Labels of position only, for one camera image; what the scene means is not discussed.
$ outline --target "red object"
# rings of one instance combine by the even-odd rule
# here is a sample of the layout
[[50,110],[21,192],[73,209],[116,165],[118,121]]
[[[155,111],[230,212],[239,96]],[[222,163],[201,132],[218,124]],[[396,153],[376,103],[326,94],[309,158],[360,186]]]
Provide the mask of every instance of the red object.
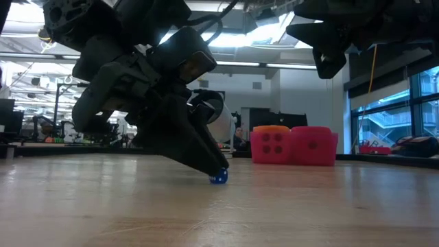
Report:
[[325,127],[251,132],[253,163],[334,166],[338,134]]
[[291,131],[293,164],[334,166],[336,148],[335,136],[329,128],[295,127]]
[[288,164],[289,132],[251,132],[253,163],[260,164]]
[[363,145],[359,147],[360,154],[391,154],[392,151],[387,147],[378,147],[375,142],[370,144],[369,141],[363,142]]

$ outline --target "robotic hand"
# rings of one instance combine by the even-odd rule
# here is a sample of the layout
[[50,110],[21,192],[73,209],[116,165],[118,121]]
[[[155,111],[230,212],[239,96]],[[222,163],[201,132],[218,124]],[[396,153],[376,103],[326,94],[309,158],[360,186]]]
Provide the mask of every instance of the robotic hand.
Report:
[[[105,132],[114,110],[127,112],[136,125],[132,140],[211,177],[224,173],[227,160],[217,147],[204,104],[189,105],[186,85],[215,68],[208,43],[219,36],[219,16],[188,20],[183,0],[119,0],[112,8],[101,0],[50,0],[44,6],[47,32],[56,42],[81,52],[73,76],[90,84],[73,108],[78,132]],[[208,22],[198,31],[191,26]],[[208,41],[201,33],[217,24]],[[161,38],[175,25],[169,40]],[[142,54],[135,45],[149,45]]]
[[346,64],[344,52],[378,43],[415,43],[439,56],[437,0],[306,0],[294,13],[323,21],[287,27],[290,36],[313,47],[322,79],[333,78]]

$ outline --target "glass window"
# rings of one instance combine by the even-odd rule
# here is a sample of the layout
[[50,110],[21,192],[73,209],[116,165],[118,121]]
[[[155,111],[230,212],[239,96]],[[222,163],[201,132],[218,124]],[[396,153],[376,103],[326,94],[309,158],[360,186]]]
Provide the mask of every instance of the glass window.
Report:
[[439,101],[423,104],[423,134],[439,137]]
[[[370,103],[369,105],[367,105],[366,110],[369,109],[373,109],[373,108],[378,108],[378,107],[382,107],[382,106],[387,106],[393,103],[398,103],[398,102],[403,102],[405,100],[409,100],[410,99],[410,91],[409,90],[404,90],[400,93],[395,93],[394,95],[391,95],[389,97],[385,97],[383,99],[377,100],[375,102]],[[362,112],[364,110],[364,107],[359,107],[358,108],[358,112]]]
[[[362,116],[358,117],[361,125]],[[363,125],[359,130],[359,142],[376,142],[378,146],[390,147],[401,137],[411,136],[412,118],[410,107],[385,110],[364,116]]]
[[428,69],[419,74],[421,96],[439,93],[439,67]]

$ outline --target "wooden table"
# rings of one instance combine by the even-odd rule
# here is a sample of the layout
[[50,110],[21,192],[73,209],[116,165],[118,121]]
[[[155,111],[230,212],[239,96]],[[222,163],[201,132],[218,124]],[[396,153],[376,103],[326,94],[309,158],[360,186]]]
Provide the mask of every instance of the wooden table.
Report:
[[0,161],[0,246],[439,246],[439,172],[253,165],[227,185],[158,156]]

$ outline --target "blue die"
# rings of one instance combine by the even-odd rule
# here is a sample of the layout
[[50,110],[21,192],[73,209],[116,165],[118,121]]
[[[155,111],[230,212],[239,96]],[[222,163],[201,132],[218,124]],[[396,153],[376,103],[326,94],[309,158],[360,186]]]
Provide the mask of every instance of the blue die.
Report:
[[228,179],[228,172],[227,169],[223,168],[222,171],[216,175],[216,176],[209,176],[209,180],[211,181],[211,184],[214,185],[221,185],[225,184]]

